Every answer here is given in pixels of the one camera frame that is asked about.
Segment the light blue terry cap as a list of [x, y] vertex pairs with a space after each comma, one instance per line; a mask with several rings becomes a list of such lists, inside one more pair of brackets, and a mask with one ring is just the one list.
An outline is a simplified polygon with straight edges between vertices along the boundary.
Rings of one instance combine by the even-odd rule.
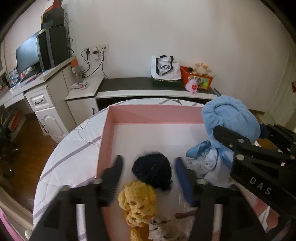
[[208, 140], [212, 148], [226, 149], [215, 140], [213, 130], [216, 126], [225, 127], [255, 143], [260, 136], [260, 125], [255, 116], [239, 99], [222, 95], [207, 102], [201, 111]]

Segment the clear bag maroon bands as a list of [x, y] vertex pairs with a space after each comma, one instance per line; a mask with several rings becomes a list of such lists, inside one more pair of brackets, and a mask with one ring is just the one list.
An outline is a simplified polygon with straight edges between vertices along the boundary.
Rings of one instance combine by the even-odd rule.
[[188, 217], [191, 217], [191, 216], [195, 216], [197, 213], [197, 209], [196, 210], [191, 210], [191, 211], [188, 211], [188, 212], [177, 212], [175, 214], [175, 218], [176, 219], [185, 219], [185, 218], [188, 218]]

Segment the yellow crochet item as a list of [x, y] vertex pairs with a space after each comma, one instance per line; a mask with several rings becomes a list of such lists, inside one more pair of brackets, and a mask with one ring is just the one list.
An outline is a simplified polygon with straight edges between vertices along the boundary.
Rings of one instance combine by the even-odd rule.
[[118, 195], [118, 204], [129, 226], [131, 240], [148, 240], [149, 220], [158, 214], [157, 193], [152, 186], [133, 180]]

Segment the navy knit scrunchie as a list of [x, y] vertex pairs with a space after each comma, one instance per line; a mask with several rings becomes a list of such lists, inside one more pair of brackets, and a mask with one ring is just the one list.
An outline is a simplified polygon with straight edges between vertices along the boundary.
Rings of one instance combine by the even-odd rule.
[[138, 157], [132, 173], [138, 180], [163, 192], [171, 190], [172, 170], [170, 161], [162, 153], [150, 153]]

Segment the white printed cloth blue bow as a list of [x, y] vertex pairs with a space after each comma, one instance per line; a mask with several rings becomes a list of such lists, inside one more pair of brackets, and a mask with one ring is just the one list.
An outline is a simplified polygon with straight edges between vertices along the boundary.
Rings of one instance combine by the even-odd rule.
[[198, 178], [206, 179], [210, 184], [227, 187], [233, 166], [234, 152], [225, 147], [213, 148], [204, 141], [186, 152], [186, 168], [193, 170]]

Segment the beige stocking bundle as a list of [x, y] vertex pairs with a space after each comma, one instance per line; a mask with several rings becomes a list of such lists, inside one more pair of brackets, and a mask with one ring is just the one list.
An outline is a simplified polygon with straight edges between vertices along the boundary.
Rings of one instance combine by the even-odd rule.
[[155, 216], [149, 220], [149, 240], [188, 240], [180, 231], [175, 219]]

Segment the red toy storage box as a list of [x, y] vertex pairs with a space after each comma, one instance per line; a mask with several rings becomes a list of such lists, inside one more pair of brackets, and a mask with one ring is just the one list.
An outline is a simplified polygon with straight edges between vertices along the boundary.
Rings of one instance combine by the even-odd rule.
[[193, 89], [202, 89], [202, 90], [209, 90], [213, 77], [205, 76], [205, 75], [198, 75], [193, 72], [189, 71], [189, 67], [181, 66], [181, 83], [182, 87], [186, 87], [189, 81], [192, 82], [193, 85], [196, 85]]

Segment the white low side cabinet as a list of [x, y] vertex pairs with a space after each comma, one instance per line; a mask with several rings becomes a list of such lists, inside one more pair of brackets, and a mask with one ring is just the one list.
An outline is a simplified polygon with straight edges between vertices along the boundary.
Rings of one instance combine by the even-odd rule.
[[102, 75], [87, 78], [85, 89], [72, 89], [65, 98], [77, 125], [99, 112], [96, 95], [103, 79]]

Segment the white desk with drawers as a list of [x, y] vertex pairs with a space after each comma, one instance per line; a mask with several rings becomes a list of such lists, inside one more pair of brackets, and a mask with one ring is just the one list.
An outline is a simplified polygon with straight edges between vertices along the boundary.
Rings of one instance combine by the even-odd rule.
[[66, 103], [66, 97], [74, 83], [71, 61], [62, 62], [34, 80], [26, 80], [1, 97], [5, 108], [26, 99], [35, 113], [44, 134], [59, 143], [76, 127], [76, 122]]

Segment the black white TV stand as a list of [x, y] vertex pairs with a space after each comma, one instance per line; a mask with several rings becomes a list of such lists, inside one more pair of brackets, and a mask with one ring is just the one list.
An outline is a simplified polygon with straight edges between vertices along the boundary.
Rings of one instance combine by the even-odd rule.
[[96, 95], [98, 106], [105, 108], [119, 101], [140, 98], [180, 99], [205, 104], [218, 97], [218, 92], [212, 88], [191, 94], [180, 85], [167, 87], [153, 85], [152, 81], [150, 77], [104, 79]]

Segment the orange cap bottle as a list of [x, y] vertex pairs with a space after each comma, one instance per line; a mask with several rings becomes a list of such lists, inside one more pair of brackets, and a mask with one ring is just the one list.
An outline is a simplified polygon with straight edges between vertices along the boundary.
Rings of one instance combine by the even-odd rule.
[[80, 73], [80, 69], [79, 69], [78, 60], [73, 59], [73, 60], [70, 61], [70, 64], [71, 64], [71, 69], [72, 69], [72, 73], [73, 73], [74, 77], [76, 79], [79, 79], [81, 73]]

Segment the blue white package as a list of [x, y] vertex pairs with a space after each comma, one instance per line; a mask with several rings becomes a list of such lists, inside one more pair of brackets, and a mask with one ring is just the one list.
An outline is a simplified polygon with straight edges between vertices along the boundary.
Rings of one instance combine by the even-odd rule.
[[18, 69], [17, 66], [13, 67], [9, 72], [8, 72], [8, 78], [9, 78], [9, 85], [10, 87], [13, 87], [16, 85], [19, 81], [19, 74], [18, 74]]

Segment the black computer monitor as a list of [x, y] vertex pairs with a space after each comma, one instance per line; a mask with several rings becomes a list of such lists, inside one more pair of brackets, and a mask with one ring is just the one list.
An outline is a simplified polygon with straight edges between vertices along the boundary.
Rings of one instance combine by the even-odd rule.
[[23, 44], [16, 50], [16, 63], [19, 74], [30, 67], [37, 69], [38, 72], [41, 72], [36, 42], [38, 34], [39, 32], [36, 32], [29, 39], [23, 42]]

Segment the black computer tower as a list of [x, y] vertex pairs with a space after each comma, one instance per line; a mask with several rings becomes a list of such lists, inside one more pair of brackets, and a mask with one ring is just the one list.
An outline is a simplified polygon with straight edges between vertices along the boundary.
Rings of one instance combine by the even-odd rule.
[[47, 71], [69, 59], [66, 28], [51, 27], [38, 33], [37, 51], [41, 70]]

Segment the black box on tower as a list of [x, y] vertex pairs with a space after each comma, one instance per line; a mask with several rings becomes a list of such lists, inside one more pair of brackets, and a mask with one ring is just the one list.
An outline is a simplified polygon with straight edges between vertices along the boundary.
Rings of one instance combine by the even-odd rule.
[[64, 25], [64, 9], [53, 8], [45, 12], [41, 17], [42, 29], [49, 29], [51, 27], [61, 27]]

